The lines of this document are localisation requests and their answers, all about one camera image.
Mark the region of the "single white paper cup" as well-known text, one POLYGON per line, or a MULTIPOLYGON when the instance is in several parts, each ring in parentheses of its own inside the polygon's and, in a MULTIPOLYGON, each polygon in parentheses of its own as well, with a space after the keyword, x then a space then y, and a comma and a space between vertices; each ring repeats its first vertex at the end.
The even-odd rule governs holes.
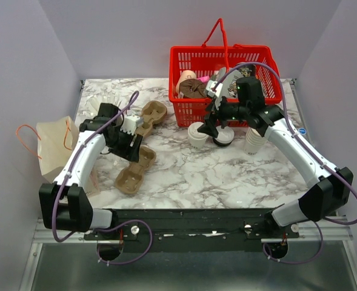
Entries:
POLYGON ((198 129, 202 125, 203 125, 202 122, 194 122, 187 129, 189 142, 191 146, 196 149, 201 149, 205 145, 206 140, 209 137, 205 133, 198 132, 198 129))

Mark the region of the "stack of white lids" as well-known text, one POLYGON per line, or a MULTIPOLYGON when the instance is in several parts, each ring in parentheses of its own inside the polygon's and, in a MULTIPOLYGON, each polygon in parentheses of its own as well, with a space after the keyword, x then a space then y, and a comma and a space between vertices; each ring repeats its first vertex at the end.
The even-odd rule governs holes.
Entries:
POLYGON ((218 131, 218 137, 213 138, 213 142, 219 147, 229 146, 235 137, 233 129, 228 126, 222 127, 221 125, 217 126, 216 129, 218 131))

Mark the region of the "brown cardboard cup carrier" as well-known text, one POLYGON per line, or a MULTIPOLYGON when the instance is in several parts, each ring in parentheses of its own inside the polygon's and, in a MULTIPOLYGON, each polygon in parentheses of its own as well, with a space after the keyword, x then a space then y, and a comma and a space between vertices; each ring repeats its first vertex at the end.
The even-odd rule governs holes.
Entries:
POLYGON ((115 180, 115 187, 127 195, 136 194, 144 181, 145 172, 155 163, 156 153, 146 147, 139 149, 139 161, 130 162, 115 180))
POLYGON ((144 120, 142 126, 136 129, 136 134, 144 138, 150 136, 153 131, 153 126, 163 122, 167 115, 167 108, 159 101, 148 102, 141 111, 141 117, 144 120))

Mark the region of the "stack of white paper cups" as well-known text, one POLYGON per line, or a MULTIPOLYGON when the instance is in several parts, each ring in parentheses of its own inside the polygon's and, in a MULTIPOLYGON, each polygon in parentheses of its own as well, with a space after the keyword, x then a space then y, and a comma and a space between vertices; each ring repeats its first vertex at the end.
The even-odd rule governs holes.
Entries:
POLYGON ((248 155, 255 155, 259 152, 267 139, 259 134, 258 131, 249 127, 245 134, 243 151, 248 155))

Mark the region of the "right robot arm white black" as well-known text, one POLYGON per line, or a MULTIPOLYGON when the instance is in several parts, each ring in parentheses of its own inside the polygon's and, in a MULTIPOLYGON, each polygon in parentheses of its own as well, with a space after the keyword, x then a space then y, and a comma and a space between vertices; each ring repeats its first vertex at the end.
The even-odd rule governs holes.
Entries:
POLYGON ((293 128, 279 106, 266 105, 259 79, 243 77, 236 81, 238 102, 228 102, 221 95, 221 88, 222 84, 216 81, 207 83, 205 92, 212 101, 206 108, 204 123, 198 131, 217 138, 218 125, 245 121, 287 157, 309 188, 299 199, 283 204, 266 215, 263 230, 267 236, 275 238, 284 232, 286 226, 297 222, 317 222, 347 203, 353 173, 323 158, 293 128))

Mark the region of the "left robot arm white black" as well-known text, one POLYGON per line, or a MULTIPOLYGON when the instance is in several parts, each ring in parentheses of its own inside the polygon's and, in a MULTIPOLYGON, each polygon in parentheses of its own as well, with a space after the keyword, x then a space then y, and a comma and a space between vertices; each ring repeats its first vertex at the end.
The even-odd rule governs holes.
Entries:
POLYGON ((102 103, 93 119, 80 124, 76 147, 65 167, 52 183, 45 183, 39 189, 46 228, 71 232, 98 229, 105 239, 118 234, 113 211, 93 208, 84 187, 105 147, 109 153, 130 162, 139 160, 142 136, 136 130, 143 123, 140 116, 125 116, 117 106, 102 103))

